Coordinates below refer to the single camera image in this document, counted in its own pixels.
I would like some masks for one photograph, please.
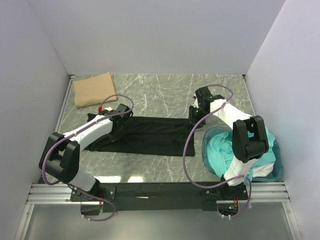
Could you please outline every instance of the gray floor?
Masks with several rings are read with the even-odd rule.
[[[222,220],[201,210],[125,211],[88,222],[75,205],[38,205],[26,240],[291,240],[281,203],[256,203]]]
[[[77,75],[75,81],[92,75]],[[243,76],[240,74],[114,74],[114,85],[118,93],[133,99],[135,116],[188,118],[189,106],[195,90],[209,84],[223,84],[234,91],[230,100],[234,106],[248,114],[254,114]],[[221,87],[211,87],[212,94],[229,96]],[[76,108],[75,93],[71,88],[59,126],[65,133],[78,128],[87,121],[87,113],[96,113],[97,105]],[[105,106],[116,108],[119,103],[130,102],[121,97]],[[217,117],[211,117],[207,125],[194,134],[195,156],[187,157],[186,163],[195,181],[219,181],[209,172],[202,160],[202,140],[205,132],[213,126],[225,126]],[[101,182],[182,182],[188,181],[182,167],[182,158],[113,152],[90,152],[84,150],[80,156],[80,167]]]

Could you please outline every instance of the black fabric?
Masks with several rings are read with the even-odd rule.
[[[96,115],[88,114],[88,121]],[[162,156],[182,156],[187,137],[192,129],[188,119],[131,116],[120,132],[110,133],[94,141],[87,149],[97,152],[118,152]],[[194,156],[194,136],[186,156]]]

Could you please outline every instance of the white wall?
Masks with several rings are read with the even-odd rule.
[[[69,74],[246,74],[285,0],[29,0]]]
[[[13,239],[68,75],[26,0],[0,1],[0,239]]]
[[[319,239],[320,1],[286,0],[246,76],[255,112],[282,150],[304,239]]]

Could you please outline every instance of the marble surface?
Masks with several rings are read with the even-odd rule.
[[[93,75],[72,76],[72,81],[90,78]],[[220,74],[114,74],[114,85],[118,93],[129,96],[135,103],[135,116],[188,118],[189,106],[196,89],[209,84],[223,84],[234,91],[230,103],[238,109],[254,114],[250,97],[242,75]],[[221,87],[210,87],[213,95],[228,96]],[[67,93],[66,104],[58,127],[59,133],[69,132],[87,122],[87,113],[97,113],[98,106],[76,108],[72,87]],[[116,108],[119,103],[130,106],[121,97],[104,106]],[[186,158],[190,176],[195,181],[219,181],[209,172],[202,160],[202,140],[205,132],[213,126],[225,126],[217,117],[207,120],[205,127],[194,134],[195,156]],[[187,182],[182,157],[131,154],[118,152],[90,152],[80,155],[80,167],[97,177],[101,182]]]

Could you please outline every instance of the plastic bin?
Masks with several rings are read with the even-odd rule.
[[[221,133],[229,133],[229,140],[232,141],[232,129],[229,127],[221,127],[221,126],[215,126],[206,131],[203,137],[202,141],[202,159],[204,162],[204,165],[209,169],[210,172],[213,174],[216,174],[212,167],[210,167],[208,162],[208,155],[207,155],[207,145],[210,139],[218,134]],[[275,155],[275,162],[273,165],[273,171],[268,174],[265,177],[253,177],[253,182],[277,182],[282,180],[282,176],[284,174],[284,166],[281,162],[281,156],[280,156],[280,147],[276,140],[274,140],[274,145],[272,148],[272,151]]]

